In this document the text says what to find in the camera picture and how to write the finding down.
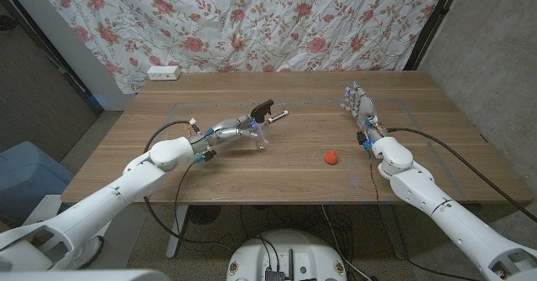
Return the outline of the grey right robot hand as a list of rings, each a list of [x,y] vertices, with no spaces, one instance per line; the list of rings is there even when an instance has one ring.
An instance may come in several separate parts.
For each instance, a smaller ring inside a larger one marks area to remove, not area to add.
[[[346,88],[341,107],[356,119],[360,132],[371,145],[388,134],[380,121],[373,101],[356,82],[352,84],[352,87]]]

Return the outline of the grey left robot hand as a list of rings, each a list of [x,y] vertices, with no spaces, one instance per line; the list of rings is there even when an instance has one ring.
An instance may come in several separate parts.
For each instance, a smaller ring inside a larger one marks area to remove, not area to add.
[[[254,118],[246,114],[237,118],[223,120],[210,127],[203,134],[196,134],[190,139],[194,154],[203,153],[213,146],[232,141],[235,138],[255,138],[251,128]]]

